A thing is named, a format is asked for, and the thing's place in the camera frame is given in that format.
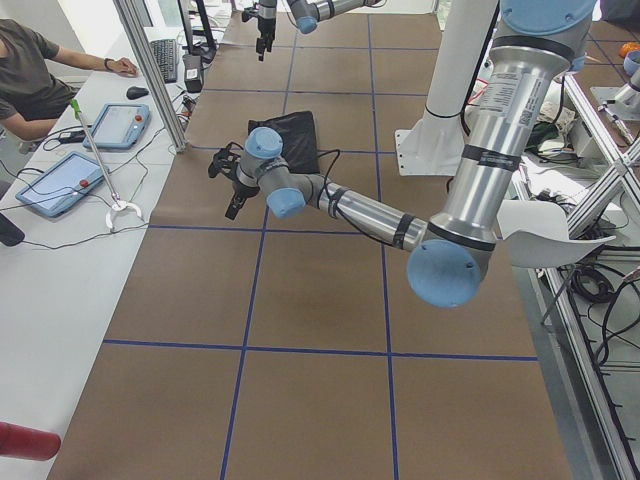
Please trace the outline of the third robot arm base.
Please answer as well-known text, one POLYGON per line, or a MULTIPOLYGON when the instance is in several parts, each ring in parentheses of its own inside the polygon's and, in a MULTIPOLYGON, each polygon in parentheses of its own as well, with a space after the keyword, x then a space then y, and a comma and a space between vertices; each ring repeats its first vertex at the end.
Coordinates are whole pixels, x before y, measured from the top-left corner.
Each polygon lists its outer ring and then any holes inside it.
POLYGON ((604 113, 625 141, 631 144, 634 136, 627 123, 639 121, 638 49, 626 53, 623 69, 628 78, 621 87, 592 87, 591 92, 597 101, 597 111, 604 113))

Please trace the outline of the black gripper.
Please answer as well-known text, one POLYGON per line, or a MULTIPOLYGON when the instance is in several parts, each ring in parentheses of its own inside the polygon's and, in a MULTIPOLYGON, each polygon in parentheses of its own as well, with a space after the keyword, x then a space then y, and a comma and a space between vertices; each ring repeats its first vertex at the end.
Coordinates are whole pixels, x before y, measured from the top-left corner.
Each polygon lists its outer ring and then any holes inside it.
POLYGON ((263 61, 266 53, 272 51, 276 33, 276 4, 259 3, 257 7, 259 38, 256 39, 258 60, 263 61))
POLYGON ((246 201, 258 194, 257 186, 247 186, 240 181, 233 182, 233 196, 226 209, 225 217, 229 220, 235 220, 238 213, 244 207, 246 201))

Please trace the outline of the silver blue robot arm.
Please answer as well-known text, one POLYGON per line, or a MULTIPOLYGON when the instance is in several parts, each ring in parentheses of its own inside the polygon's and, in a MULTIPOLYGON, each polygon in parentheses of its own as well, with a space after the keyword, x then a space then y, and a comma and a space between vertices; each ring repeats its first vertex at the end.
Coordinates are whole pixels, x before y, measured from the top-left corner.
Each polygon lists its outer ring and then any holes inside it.
MULTIPOLYGON (((302 34, 307 35, 317 29, 321 22, 338 15, 359 9, 378 8, 383 1, 376 0, 325 0, 287 1, 292 25, 302 34)), ((255 51, 259 61, 272 51, 276 39, 278 2, 276 0, 260 0, 242 13, 242 21, 257 19, 259 35, 256 39, 255 51)))
POLYGON ((442 210, 428 221, 331 182, 292 171, 274 129, 254 128, 228 173, 234 218, 263 194, 279 218, 314 206, 376 241, 409 253, 407 276, 425 302, 452 308, 471 300, 496 245, 493 225, 554 78, 583 64, 590 1, 503 1, 489 50, 493 70, 442 210))

